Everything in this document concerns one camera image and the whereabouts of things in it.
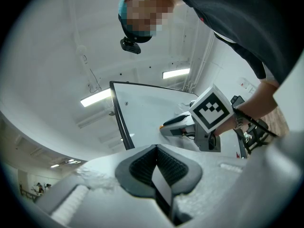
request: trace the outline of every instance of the person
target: person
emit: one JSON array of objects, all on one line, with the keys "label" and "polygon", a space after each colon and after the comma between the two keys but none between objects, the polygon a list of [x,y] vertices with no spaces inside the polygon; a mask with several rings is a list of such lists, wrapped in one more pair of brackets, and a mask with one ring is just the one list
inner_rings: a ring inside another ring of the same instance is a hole
[{"label": "person", "polygon": [[[186,3],[217,39],[229,45],[253,69],[260,84],[237,108],[258,119],[276,108],[273,94],[303,50],[301,23],[293,11],[300,0],[120,0],[118,18],[126,36],[144,43],[176,6]],[[215,130],[219,135],[248,122],[234,114]]]},{"label": "person", "polygon": [[48,192],[48,191],[50,191],[50,189],[51,189],[51,184],[47,184],[47,188],[45,189],[45,192]]},{"label": "person", "polygon": [[40,184],[40,182],[37,183],[37,186],[38,186],[38,188],[39,188],[39,189],[38,189],[38,194],[40,194],[40,195],[43,194],[43,193],[44,193],[44,190],[43,190],[43,187],[42,187],[42,185]]}]

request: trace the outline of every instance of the cable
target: cable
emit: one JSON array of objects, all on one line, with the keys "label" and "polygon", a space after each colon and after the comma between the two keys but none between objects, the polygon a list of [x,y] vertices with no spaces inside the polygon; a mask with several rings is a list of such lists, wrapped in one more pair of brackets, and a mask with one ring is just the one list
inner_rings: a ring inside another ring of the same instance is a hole
[{"label": "cable", "polygon": [[216,138],[216,136],[214,135],[214,132],[215,132],[215,130],[213,130],[213,131],[210,133],[210,137],[209,137],[208,142],[209,142],[210,144],[212,144],[213,148],[215,149],[215,147],[217,146],[217,138]]},{"label": "cable", "polygon": [[266,129],[265,127],[263,127],[261,124],[259,124],[256,120],[254,120],[251,116],[246,115],[245,113],[243,113],[241,110],[238,110],[236,108],[233,108],[233,111],[237,114],[239,114],[240,116],[244,117],[246,120],[248,120],[250,123],[254,124],[255,126],[259,127],[260,129],[262,129],[264,132],[270,134],[273,137],[278,137],[278,135],[276,135],[275,133],[273,133],[272,131],[269,131],[268,129]]},{"label": "cable", "polygon": [[97,84],[98,84],[98,86],[99,86],[99,88],[98,89],[96,89],[94,92],[91,92],[91,88],[90,88],[90,93],[91,94],[93,94],[93,93],[95,93],[97,90],[101,90],[101,87],[100,87],[100,85],[99,85],[99,83],[98,83],[98,81],[97,81],[97,78],[95,77],[95,74],[92,72],[92,70],[90,69],[90,71],[91,71],[91,73],[93,74],[93,76],[94,76],[94,78],[95,78],[95,80],[96,80],[96,82],[97,82]]},{"label": "cable", "polygon": [[191,139],[191,138],[189,138],[189,139],[194,140],[194,139],[195,139],[195,132],[192,132],[192,133],[186,133],[186,134],[185,134],[185,136],[186,136],[187,138],[189,138],[189,137],[193,137],[193,139]]}]

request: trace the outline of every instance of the hand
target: hand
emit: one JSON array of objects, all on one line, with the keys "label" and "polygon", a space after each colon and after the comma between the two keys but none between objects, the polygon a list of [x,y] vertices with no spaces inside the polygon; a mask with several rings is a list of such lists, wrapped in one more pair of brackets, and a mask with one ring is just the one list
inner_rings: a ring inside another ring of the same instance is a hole
[{"label": "hand", "polygon": [[215,136],[219,136],[225,131],[228,131],[230,129],[233,129],[236,127],[236,120],[234,115],[228,118],[227,121],[225,121],[222,125],[220,125],[214,132]]}]

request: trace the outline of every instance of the ceiling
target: ceiling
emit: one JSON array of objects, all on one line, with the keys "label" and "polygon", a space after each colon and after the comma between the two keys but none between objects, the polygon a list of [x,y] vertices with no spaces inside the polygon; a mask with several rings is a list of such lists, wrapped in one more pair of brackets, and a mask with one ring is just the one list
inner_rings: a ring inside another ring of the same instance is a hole
[{"label": "ceiling", "polygon": [[7,125],[3,120],[0,120],[0,150],[2,158],[15,164],[21,161],[18,158],[22,158],[22,161],[25,163],[37,167],[49,168],[52,165],[60,164],[56,170],[69,170],[79,166],[79,164],[68,164],[68,160],[71,159],[69,156],[63,156],[48,148],[40,148],[32,144],[27,139],[23,138],[18,130]]},{"label": "ceiling", "polygon": [[[0,110],[36,146],[82,160],[124,150],[116,118],[109,116],[111,98],[86,108],[80,104],[94,83],[89,69],[102,89],[110,81],[182,89],[196,76],[210,30],[193,9],[177,7],[168,25],[136,55],[120,47],[118,1],[33,0],[7,37]],[[78,45],[87,49],[85,69]],[[188,77],[162,79],[164,71],[187,67]]]}]

